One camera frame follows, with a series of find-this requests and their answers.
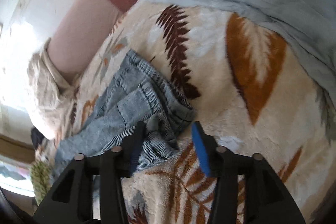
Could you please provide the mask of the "grey-blue denim pants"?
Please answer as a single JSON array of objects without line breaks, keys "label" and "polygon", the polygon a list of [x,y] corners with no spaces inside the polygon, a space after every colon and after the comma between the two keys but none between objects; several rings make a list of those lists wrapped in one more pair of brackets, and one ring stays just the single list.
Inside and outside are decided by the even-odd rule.
[{"label": "grey-blue denim pants", "polygon": [[145,133],[131,172],[149,169],[178,153],[177,138],[194,118],[195,109],[180,90],[130,50],[82,130],[60,142],[51,176],[57,179],[77,153],[96,156],[120,145],[138,122]]}]

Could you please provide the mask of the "green white patterned cloth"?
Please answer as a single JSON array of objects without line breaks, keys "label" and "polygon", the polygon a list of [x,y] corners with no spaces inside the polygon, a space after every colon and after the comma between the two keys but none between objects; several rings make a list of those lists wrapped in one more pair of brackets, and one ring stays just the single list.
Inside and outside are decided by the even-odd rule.
[{"label": "green white patterned cloth", "polygon": [[49,162],[36,160],[30,168],[30,177],[37,204],[40,205],[51,188],[51,166]]}]

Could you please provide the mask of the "black cloth item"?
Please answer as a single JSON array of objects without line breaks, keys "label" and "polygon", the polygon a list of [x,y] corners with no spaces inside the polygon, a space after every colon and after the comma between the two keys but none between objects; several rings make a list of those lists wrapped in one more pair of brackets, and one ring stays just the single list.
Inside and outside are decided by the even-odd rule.
[{"label": "black cloth item", "polygon": [[37,150],[44,144],[45,137],[44,135],[36,128],[31,129],[31,141],[34,147],[34,150]]}]

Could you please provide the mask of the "cream patterned pillow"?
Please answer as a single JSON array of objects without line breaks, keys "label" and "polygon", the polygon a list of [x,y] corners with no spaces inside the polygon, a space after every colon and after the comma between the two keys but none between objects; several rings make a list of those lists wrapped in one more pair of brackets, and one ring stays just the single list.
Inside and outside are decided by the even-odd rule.
[{"label": "cream patterned pillow", "polygon": [[28,106],[32,124],[47,138],[62,140],[75,135],[75,94],[80,77],[68,82],[52,63],[48,38],[40,50],[33,53],[28,75]]}]

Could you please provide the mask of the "cream leaf-print fleece blanket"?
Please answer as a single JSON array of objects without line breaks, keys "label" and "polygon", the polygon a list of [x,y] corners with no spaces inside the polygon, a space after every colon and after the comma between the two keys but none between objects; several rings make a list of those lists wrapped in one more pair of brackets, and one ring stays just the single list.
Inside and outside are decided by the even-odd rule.
[{"label": "cream leaf-print fleece blanket", "polygon": [[[78,79],[76,134],[129,50],[180,90],[220,144],[264,153],[307,223],[335,204],[335,110],[279,34],[233,12],[139,2]],[[62,140],[37,149],[51,171]]]}]

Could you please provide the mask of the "brown wooden window frame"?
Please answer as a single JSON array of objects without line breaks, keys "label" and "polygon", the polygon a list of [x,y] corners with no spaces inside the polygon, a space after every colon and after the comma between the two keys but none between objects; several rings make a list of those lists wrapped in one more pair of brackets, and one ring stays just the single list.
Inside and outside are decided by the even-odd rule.
[{"label": "brown wooden window frame", "polygon": [[0,152],[2,156],[31,164],[35,160],[35,150],[30,144],[22,143],[5,135],[0,136]]}]

